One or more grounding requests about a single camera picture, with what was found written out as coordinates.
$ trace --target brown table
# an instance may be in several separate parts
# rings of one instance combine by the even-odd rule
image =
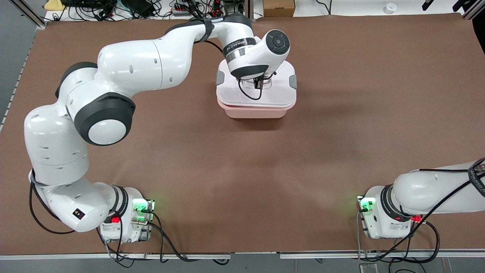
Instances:
[[[52,235],[31,218],[23,119],[55,102],[71,64],[96,61],[111,43],[162,36],[176,23],[55,22],[37,32],[0,134],[0,255],[105,251],[95,231]],[[215,96],[222,56],[197,44],[183,84],[134,97],[125,140],[89,148],[87,177],[156,199],[181,252],[354,250],[357,195],[416,168],[483,157],[485,56],[459,14],[271,18],[253,27],[290,37],[298,99],[284,118],[227,117]],[[37,201],[35,209],[48,227],[67,230]],[[484,212],[430,220],[443,249],[485,248],[477,232]],[[423,228],[411,248],[431,249],[433,240]],[[391,245],[363,239],[364,249]],[[158,235],[124,248],[158,249]]]

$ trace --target white robotic arm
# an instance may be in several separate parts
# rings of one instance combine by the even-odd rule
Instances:
[[[480,173],[470,183],[435,206],[455,189],[470,180],[469,170]],[[394,184],[375,186],[359,201],[368,237],[401,238],[409,234],[411,218],[433,213],[462,213],[485,210],[485,197],[478,190],[485,182],[483,159],[436,169],[420,169],[401,174]]]
[[[220,40],[232,76],[243,80],[272,74],[290,50],[288,37],[279,30],[254,37],[243,15],[189,21],[158,39],[108,45],[97,64],[71,66],[56,91],[57,102],[27,115],[30,182],[63,223],[78,232],[101,225],[105,239],[118,239],[121,221],[123,242],[147,239],[147,216],[140,210],[153,209],[153,203],[134,188],[91,184],[84,177],[89,167],[86,143],[106,146],[126,137],[135,110],[131,98],[181,84],[194,43],[208,38]]]

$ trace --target brown cardboard box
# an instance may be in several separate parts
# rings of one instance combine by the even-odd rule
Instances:
[[[293,17],[295,2],[293,0],[264,0],[265,17]]]

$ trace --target pink container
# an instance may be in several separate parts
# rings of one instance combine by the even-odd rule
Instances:
[[[263,108],[230,106],[222,103],[219,98],[217,99],[217,102],[226,111],[226,114],[233,119],[279,119],[282,118],[296,103],[295,101],[292,105],[285,108]]]

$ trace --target black square sticker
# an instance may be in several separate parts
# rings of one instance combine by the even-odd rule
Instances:
[[[80,209],[76,208],[72,215],[76,216],[79,220],[81,220],[84,217],[84,212],[82,212]]]

